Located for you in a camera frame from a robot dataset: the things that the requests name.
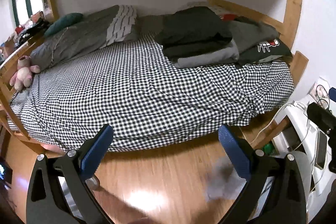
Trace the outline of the black garment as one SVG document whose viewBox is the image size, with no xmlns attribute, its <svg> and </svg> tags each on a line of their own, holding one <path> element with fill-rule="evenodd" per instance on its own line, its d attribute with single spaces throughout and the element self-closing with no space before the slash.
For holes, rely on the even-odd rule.
<svg viewBox="0 0 336 224">
<path fill-rule="evenodd" d="M 154 40 L 171 60 L 221 50 L 232 41 L 232 34 L 213 11 L 199 6 L 165 16 Z"/>
</svg>

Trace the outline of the grey folded garment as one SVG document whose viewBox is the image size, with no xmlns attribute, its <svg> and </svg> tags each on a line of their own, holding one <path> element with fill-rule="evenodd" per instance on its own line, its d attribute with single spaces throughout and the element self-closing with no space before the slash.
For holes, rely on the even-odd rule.
<svg viewBox="0 0 336 224">
<path fill-rule="evenodd" d="M 171 63 L 179 69 L 195 68 L 206 65 L 221 65 L 235 63 L 239 59 L 238 47 L 232 39 L 224 48 L 198 56 L 182 57 L 171 60 Z"/>
</svg>

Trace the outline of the green bottle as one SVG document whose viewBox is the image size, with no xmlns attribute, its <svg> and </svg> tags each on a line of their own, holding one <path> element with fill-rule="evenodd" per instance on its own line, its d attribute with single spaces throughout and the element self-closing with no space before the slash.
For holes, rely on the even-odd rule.
<svg viewBox="0 0 336 224">
<path fill-rule="evenodd" d="M 274 147 L 274 145 L 272 143 L 268 143 L 268 144 L 264 145 L 262 150 L 267 156 L 278 155 L 278 152 L 277 152 L 276 148 Z"/>
</svg>

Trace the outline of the dark green pillow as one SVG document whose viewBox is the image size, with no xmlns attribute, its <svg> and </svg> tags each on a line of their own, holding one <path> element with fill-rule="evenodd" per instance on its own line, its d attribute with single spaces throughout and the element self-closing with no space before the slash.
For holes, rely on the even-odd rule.
<svg viewBox="0 0 336 224">
<path fill-rule="evenodd" d="M 66 14 L 50 25 L 50 27 L 46 30 L 44 37 L 48 38 L 49 36 L 57 34 L 62 29 L 80 22 L 83 18 L 84 15 L 77 12 Z"/>
</svg>

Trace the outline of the grey striped duvet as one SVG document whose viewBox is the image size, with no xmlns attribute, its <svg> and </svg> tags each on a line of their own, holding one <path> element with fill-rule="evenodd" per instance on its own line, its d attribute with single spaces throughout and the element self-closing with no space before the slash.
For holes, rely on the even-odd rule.
<svg viewBox="0 0 336 224">
<path fill-rule="evenodd" d="M 113 43 L 135 42 L 138 38 L 137 9 L 131 5 L 115 5 L 46 37 L 30 54 L 31 63 L 43 71 Z"/>
</svg>

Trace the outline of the black cartoon print pillow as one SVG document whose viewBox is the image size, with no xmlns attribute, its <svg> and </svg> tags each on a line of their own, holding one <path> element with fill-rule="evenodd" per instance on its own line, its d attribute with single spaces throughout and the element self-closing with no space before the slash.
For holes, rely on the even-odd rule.
<svg viewBox="0 0 336 224">
<path fill-rule="evenodd" d="M 240 53 L 238 64 L 243 66 L 246 64 L 267 63 L 282 57 L 292 58 L 292 53 L 280 39 L 274 39 L 261 42 Z"/>
</svg>

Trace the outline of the grey blanket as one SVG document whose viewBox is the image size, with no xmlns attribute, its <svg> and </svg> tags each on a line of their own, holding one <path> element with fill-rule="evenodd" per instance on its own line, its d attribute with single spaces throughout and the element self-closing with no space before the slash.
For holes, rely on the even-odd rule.
<svg viewBox="0 0 336 224">
<path fill-rule="evenodd" d="M 249 50 L 258 43 L 274 40 L 280 36 L 276 28 L 263 22 L 230 20 L 227 24 L 239 53 Z"/>
</svg>

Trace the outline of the checkered black white bedsheet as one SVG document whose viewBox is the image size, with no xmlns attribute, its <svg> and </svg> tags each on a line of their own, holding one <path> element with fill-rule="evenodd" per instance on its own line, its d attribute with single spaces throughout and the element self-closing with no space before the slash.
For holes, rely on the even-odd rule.
<svg viewBox="0 0 336 224">
<path fill-rule="evenodd" d="M 147 35 L 39 73 L 11 108 L 39 142 L 77 149 L 109 124 L 109 150 L 123 152 L 182 143 L 223 124 L 246 126 L 293 89 L 284 61 L 178 69 Z"/>
</svg>

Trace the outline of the pink plush toy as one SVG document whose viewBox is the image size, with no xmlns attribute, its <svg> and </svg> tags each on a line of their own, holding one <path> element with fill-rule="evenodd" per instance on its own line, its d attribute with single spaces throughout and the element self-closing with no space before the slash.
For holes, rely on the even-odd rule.
<svg viewBox="0 0 336 224">
<path fill-rule="evenodd" d="M 29 88 L 33 82 L 33 74 L 38 74 L 41 69 L 38 65 L 31 65 L 31 57 L 22 56 L 18 60 L 17 71 L 10 79 L 10 86 L 17 92 Z"/>
</svg>

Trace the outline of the white slipper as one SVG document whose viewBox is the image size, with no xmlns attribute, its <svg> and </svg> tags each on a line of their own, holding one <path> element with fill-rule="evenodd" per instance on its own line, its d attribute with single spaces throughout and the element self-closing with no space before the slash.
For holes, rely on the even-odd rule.
<svg viewBox="0 0 336 224">
<path fill-rule="evenodd" d="M 222 157 L 214 165 L 207 180 L 206 199 L 235 200 L 246 182 L 238 175 L 229 157 Z"/>
</svg>

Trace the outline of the white desk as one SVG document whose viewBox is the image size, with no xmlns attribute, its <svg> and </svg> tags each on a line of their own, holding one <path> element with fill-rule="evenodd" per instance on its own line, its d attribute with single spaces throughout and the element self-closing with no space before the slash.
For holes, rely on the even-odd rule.
<svg viewBox="0 0 336 224">
<path fill-rule="evenodd" d="M 327 136 L 308 119 L 306 111 L 309 104 L 317 103 L 335 115 L 335 102 L 329 98 L 329 89 L 330 85 L 327 80 L 319 77 L 306 96 L 286 103 L 280 108 L 275 118 L 275 121 L 279 121 L 280 118 L 289 118 L 290 128 L 298 141 L 296 144 L 290 144 L 289 136 L 281 139 L 281 135 L 278 135 L 273 139 L 274 146 L 279 152 L 301 150 L 306 153 L 311 166 L 311 183 L 313 184 L 310 191 L 316 196 L 323 193 L 327 183 L 335 176 L 327 167 L 331 161 L 331 148 L 322 147 L 322 142 L 327 140 Z"/>
</svg>

